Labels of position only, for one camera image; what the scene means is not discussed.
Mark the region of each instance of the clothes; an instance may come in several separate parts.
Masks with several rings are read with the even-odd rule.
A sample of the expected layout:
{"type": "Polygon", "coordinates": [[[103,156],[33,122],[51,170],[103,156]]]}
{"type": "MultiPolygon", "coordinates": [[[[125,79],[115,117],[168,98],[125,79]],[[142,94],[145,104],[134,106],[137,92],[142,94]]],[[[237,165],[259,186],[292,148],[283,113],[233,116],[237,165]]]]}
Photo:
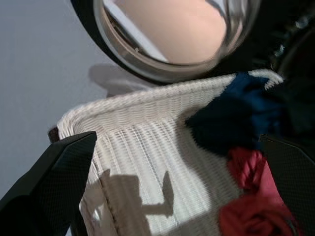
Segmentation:
{"type": "Polygon", "coordinates": [[[268,99],[285,107],[282,130],[287,136],[313,134],[315,130],[315,81],[306,78],[287,80],[266,91],[268,99]]]}
{"type": "Polygon", "coordinates": [[[236,147],[229,152],[228,168],[248,191],[220,210],[224,236],[295,236],[294,219],[283,203],[266,159],[258,150],[236,147]]]}
{"type": "Polygon", "coordinates": [[[186,120],[196,143],[227,155],[234,146],[260,149],[259,135],[277,133],[281,105],[263,95],[267,78],[239,73],[220,97],[186,120]]]}

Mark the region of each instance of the laundry basket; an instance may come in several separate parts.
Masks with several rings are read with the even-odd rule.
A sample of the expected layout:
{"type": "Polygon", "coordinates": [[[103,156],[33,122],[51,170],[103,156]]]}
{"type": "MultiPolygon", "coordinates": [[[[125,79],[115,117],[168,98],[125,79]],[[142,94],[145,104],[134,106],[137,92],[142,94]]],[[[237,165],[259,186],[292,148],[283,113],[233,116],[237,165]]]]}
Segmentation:
{"type": "MultiPolygon", "coordinates": [[[[250,72],[282,81],[269,70],[250,72]]],[[[80,211],[90,236],[220,236],[218,210],[240,196],[226,159],[196,146],[184,120],[235,75],[112,97],[78,107],[60,138],[96,131],[80,211]]]]}

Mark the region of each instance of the red fabric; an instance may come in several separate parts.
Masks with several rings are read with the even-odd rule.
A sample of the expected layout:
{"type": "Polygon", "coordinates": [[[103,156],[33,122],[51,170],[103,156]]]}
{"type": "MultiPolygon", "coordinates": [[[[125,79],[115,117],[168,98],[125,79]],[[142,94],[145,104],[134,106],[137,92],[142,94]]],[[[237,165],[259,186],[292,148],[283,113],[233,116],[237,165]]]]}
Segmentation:
{"type": "Polygon", "coordinates": [[[283,203],[268,163],[258,150],[236,147],[229,152],[228,168],[247,194],[220,210],[224,236],[292,236],[284,219],[293,217],[283,203]]]}

